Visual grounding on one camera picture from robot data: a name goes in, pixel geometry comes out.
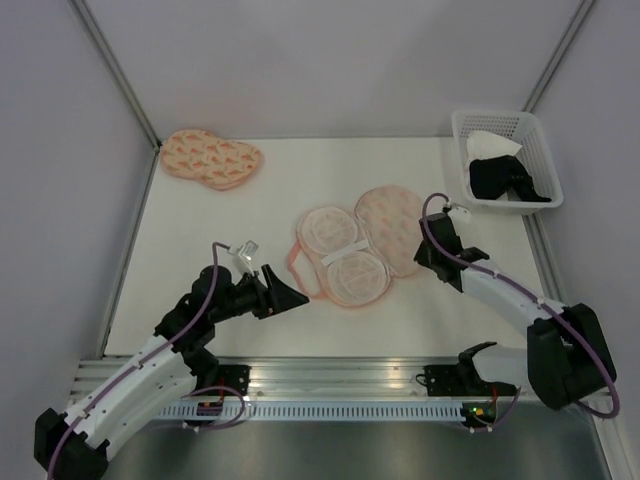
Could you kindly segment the floral mesh laundry bag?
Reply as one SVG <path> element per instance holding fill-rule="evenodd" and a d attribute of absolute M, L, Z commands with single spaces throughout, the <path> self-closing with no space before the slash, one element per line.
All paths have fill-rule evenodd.
<path fill-rule="evenodd" d="M 422 241 L 423 201 L 396 185 L 364 193 L 353 210 L 323 206 L 296 227 L 287 268 L 303 294 L 344 308 L 371 304 L 395 279 L 419 271 L 414 255 Z"/>

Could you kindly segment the black bra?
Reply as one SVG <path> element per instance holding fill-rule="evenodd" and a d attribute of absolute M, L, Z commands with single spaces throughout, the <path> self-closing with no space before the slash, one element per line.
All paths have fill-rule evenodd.
<path fill-rule="evenodd" d="M 513 191 L 524 202 L 551 201 L 536 192 L 532 176 L 515 156 L 473 160 L 468 171 L 471 192 L 477 199 L 498 200 L 502 195 Z"/>

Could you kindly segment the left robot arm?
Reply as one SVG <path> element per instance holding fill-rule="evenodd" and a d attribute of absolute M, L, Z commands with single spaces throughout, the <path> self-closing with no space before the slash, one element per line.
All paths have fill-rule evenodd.
<path fill-rule="evenodd" d="M 233 281 L 211 265 L 201 271 L 137 354 L 85 398 L 35 422 L 34 458 L 50 479 L 99 479 L 119 449 L 167 405 L 218 384 L 219 361 L 206 348 L 217 324 L 257 319 L 308 304 L 269 265 Z"/>

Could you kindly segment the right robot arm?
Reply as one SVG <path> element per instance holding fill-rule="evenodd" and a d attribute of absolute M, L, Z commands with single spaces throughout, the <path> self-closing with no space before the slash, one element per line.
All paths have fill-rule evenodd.
<path fill-rule="evenodd" d="M 560 410 L 608 389 L 613 405 L 607 415 L 618 413 L 617 374 L 593 309 L 541 297 L 502 274 L 485 252 L 463 247 L 446 213 L 428 215 L 419 224 L 423 240 L 415 262 L 490 307 L 526 340 L 523 348 L 487 341 L 461 352 L 456 381 L 463 392 L 478 395 L 491 383 L 508 384 Z"/>

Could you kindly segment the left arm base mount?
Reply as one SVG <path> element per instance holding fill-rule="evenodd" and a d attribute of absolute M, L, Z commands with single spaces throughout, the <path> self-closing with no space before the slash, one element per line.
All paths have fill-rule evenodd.
<path fill-rule="evenodd" d="M 216 373 L 208 379 L 198 380 L 196 396 L 213 395 L 216 400 L 199 400 L 197 416 L 219 416 L 227 401 L 244 397 L 248 391 L 250 367 L 248 365 L 220 365 Z"/>

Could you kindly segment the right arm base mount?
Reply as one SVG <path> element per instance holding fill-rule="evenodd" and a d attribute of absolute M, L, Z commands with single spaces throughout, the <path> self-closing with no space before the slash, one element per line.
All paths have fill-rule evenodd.
<path fill-rule="evenodd" d="M 512 397 L 517 391 L 511 384 L 482 380 L 473 368 L 462 364 L 425 365 L 413 380 L 426 389 L 429 397 Z"/>

